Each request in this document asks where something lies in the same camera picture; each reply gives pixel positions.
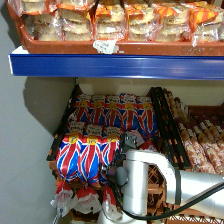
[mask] bread package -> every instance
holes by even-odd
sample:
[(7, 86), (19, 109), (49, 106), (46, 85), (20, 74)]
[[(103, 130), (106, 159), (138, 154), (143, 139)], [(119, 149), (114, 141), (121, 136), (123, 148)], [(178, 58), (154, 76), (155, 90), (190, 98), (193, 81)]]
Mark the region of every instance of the bread package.
[(28, 16), (25, 19), (26, 30), (31, 38), (39, 41), (61, 41), (61, 22), (58, 12)]
[(87, 11), (60, 9), (62, 30), (66, 41), (89, 41), (92, 39), (92, 24)]
[(155, 38), (159, 42), (175, 42), (189, 39), (189, 9), (178, 3), (152, 4), (159, 16), (160, 28)]
[(128, 40), (148, 41), (156, 28), (153, 8), (144, 0), (125, 0), (125, 13), (128, 22)]
[(57, 9), (56, 0), (9, 0), (8, 3), (18, 16), (51, 13)]
[(95, 13), (95, 39), (122, 40), (126, 35), (124, 9), (119, 0), (100, 0)]
[(58, 8), (86, 11), (95, 5), (95, 0), (58, 0)]
[(224, 10), (205, 1), (184, 4), (190, 9), (192, 45), (223, 40)]

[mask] white label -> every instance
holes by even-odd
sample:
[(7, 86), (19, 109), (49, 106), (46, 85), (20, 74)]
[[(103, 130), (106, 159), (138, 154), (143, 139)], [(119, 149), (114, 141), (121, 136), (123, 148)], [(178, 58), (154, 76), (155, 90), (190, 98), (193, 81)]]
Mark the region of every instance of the white label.
[(136, 103), (134, 95), (124, 95), (124, 102), (125, 103)]
[(109, 103), (120, 103), (120, 97), (119, 96), (108, 96)]
[(104, 132), (107, 136), (109, 135), (117, 135), (120, 137), (121, 135), (121, 131), (120, 131), (120, 128), (116, 128), (116, 127), (106, 127), (104, 129)]
[(203, 122), (200, 123), (200, 127), (201, 127), (202, 130), (206, 129), (206, 126), (205, 126), (205, 124)]
[(113, 28), (113, 27), (107, 27), (106, 28), (106, 33), (114, 33), (115, 31), (116, 31), (116, 29)]
[(220, 126), (216, 126), (219, 133), (222, 133), (222, 128)]
[(105, 102), (105, 96), (104, 95), (93, 95), (92, 100), (93, 101)]
[(95, 40), (93, 47), (104, 54), (112, 54), (117, 40)]
[(80, 134), (83, 134), (83, 128), (84, 128), (83, 122), (72, 121), (70, 123), (69, 131), (70, 132), (78, 132)]
[(101, 136), (102, 135), (102, 127), (90, 124), (87, 126), (86, 133), (88, 135)]
[(81, 95), (79, 95), (79, 99), (80, 99), (80, 101), (90, 101), (91, 96), (86, 95), (86, 94), (81, 94)]
[(138, 96), (138, 100), (142, 103), (152, 103), (151, 98), (146, 96)]
[(190, 135), (190, 137), (194, 137), (194, 133), (191, 129), (187, 129), (187, 132)]

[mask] plastic bag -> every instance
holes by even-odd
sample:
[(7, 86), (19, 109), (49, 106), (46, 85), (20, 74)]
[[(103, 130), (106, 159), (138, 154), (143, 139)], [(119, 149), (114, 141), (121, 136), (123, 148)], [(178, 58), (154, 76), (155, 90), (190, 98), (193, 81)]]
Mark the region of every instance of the plastic bag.
[(125, 131), (138, 129), (138, 108), (136, 95), (120, 94), (121, 99), (121, 126)]
[(107, 95), (105, 100), (105, 125), (121, 126), (121, 103), (119, 96)]
[(178, 3), (152, 4), (159, 16), (160, 28), (155, 36), (158, 42), (175, 42), (189, 39), (189, 9)]
[(61, 9), (60, 15), (65, 41), (90, 41), (92, 39), (92, 22), (89, 12)]
[(88, 11), (95, 5), (94, 0), (57, 0), (58, 8), (68, 10)]
[(71, 209), (73, 191), (68, 183), (78, 176), (82, 138), (83, 133), (73, 129), (73, 132), (63, 138), (57, 154), (56, 164), (62, 181), (57, 187), (55, 200), (51, 201), (51, 205), (57, 208), (58, 217), (65, 216)]
[(8, 0), (8, 3), (18, 16), (51, 13), (57, 9), (55, 0)]
[(139, 133), (146, 140), (156, 140), (158, 128), (156, 114), (150, 97), (137, 97)]
[(192, 45), (200, 42), (219, 41), (220, 29), (224, 21), (224, 10), (205, 1), (183, 4), (190, 9)]
[(119, 0), (100, 0), (95, 14), (95, 40), (122, 40), (126, 19)]
[(93, 95), (89, 105), (89, 123), (94, 125), (104, 125), (104, 108), (105, 108), (105, 96)]
[(125, 0), (125, 13), (128, 20), (128, 40), (148, 41), (153, 39), (156, 30), (156, 15), (146, 2)]

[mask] store shelf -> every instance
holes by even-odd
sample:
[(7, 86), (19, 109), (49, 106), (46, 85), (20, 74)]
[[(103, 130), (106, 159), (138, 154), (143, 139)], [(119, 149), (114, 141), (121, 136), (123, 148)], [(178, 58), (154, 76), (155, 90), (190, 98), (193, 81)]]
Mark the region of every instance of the store shelf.
[(15, 76), (224, 80), (224, 57), (29, 54), (9, 55)]

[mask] bakery product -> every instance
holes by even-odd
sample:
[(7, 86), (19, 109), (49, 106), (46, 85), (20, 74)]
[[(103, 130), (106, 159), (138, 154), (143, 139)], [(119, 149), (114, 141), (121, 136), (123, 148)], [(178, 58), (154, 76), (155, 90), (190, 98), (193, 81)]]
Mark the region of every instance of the bakery product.
[(124, 39), (126, 20), (119, 0), (101, 0), (95, 13), (95, 39)]

